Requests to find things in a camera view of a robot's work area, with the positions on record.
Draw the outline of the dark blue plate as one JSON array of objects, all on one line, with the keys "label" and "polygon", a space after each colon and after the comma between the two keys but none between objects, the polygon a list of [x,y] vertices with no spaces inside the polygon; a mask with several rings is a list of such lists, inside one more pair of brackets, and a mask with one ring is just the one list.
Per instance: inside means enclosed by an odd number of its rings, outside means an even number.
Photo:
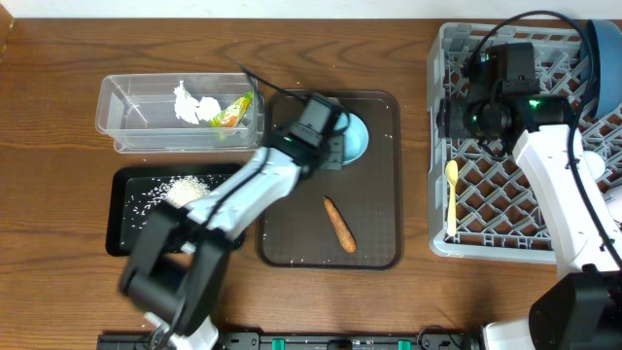
[{"label": "dark blue plate", "polygon": [[621,30],[612,21],[589,19],[585,29],[595,54],[594,120],[618,110],[621,105]]}]

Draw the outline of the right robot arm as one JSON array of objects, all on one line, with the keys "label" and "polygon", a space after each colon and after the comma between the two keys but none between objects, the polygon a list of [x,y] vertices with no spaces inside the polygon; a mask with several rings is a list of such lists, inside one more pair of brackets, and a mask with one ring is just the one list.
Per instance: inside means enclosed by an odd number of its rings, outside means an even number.
[{"label": "right robot arm", "polygon": [[556,95],[440,103],[440,137],[500,139],[510,149],[535,193],[559,275],[528,316],[484,326],[468,349],[621,346],[621,231],[570,128],[573,115]]}]

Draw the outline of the light blue rice bowl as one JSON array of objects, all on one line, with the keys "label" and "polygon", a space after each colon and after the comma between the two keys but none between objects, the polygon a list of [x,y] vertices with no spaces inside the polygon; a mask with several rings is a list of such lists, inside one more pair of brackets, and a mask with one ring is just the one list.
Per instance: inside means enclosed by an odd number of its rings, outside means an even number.
[{"label": "light blue rice bowl", "polygon": [[355,114],[343,113],[335,129],[344,128],[343,164],[350,164],[358,160],[366,151],[369,144],[369,133],[365,123]]}]

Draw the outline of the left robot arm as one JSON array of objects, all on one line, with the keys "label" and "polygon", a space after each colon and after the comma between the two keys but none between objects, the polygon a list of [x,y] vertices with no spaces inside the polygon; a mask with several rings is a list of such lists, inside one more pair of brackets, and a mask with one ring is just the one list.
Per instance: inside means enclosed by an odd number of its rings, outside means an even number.
[{"label": "left robot arm", "polygon": [[243,230],[288,196],[330,156],[343,129],[317,133],[294,123],[208,194],[176,207],[161,203],[149,216],[119,282],[120,292],[155,317],[150,349],[210,349],[210,320],[231,252]]}]

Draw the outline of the white tissue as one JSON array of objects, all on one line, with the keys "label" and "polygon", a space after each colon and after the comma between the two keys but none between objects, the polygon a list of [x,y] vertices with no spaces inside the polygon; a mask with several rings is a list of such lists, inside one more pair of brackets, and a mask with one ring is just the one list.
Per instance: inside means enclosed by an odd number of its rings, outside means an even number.
[{"label": "white tissue", "polygon": [[220,103],[213,97],[202,97],[200,100],[193,97],[186,90],[183,81],[179,82],[173,92],[174,110],[178,120],[199,125],[210,122],[222,111]]}]

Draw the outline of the orange carrot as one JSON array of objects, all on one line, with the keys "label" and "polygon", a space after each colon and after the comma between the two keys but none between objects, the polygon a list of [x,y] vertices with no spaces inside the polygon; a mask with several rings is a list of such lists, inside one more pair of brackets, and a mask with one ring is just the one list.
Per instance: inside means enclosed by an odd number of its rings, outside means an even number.
[{"label": "orange carrot", "polygon": [[332,200],[326,196],[324,197],[324,205],[341,247],[349,254],[354,253],[357,249],[356,241],[338,209]]}]

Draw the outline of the light blue plastic cup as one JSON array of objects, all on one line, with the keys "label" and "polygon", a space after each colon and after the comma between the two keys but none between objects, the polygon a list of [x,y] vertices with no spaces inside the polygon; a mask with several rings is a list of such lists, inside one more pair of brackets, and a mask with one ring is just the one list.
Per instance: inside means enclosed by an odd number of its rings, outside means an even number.
[{"label": "light blue plastic cup", "polygon": [[598,182],[605,174],[606,162],[596,152],[585,151],[583,153],[591,177]]}]

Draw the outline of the pink plastic cup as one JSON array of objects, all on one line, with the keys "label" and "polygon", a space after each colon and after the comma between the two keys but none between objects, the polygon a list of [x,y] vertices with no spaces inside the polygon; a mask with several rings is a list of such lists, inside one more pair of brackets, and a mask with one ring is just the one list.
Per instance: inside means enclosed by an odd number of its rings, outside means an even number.
[{"label": "pink plastic cup", "polygon": [[611,218],[621,224],[622,223],[622,186],[610,188],[604,195],[605,204]]}]

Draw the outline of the pale yellow plastic spoon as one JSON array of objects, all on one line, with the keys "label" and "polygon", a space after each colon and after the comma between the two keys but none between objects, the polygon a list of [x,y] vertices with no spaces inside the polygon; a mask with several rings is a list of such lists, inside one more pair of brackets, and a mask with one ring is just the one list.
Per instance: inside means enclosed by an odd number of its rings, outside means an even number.
[{"label": "pale yellow plastic spoon", "polygon": [[447,207],[447,235],[455,236],[457,234],[457,195],[456,187],[459,181],[458,163],[451,159],[445,167],[445,175],[449,188],[449,199]]}]

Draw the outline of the yellow green snack wrapper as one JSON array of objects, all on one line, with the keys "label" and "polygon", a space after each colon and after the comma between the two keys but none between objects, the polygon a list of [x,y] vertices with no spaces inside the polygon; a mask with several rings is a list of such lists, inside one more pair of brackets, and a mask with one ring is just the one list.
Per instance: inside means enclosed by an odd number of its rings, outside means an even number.
[{"label": "yellow green snack wrapper", "polygon": [[209,121],[211,127],[236,127],[245,117],[249,105],[254,98],[252,92],[247,92],[239,97],[235,102],[217,114]]}]

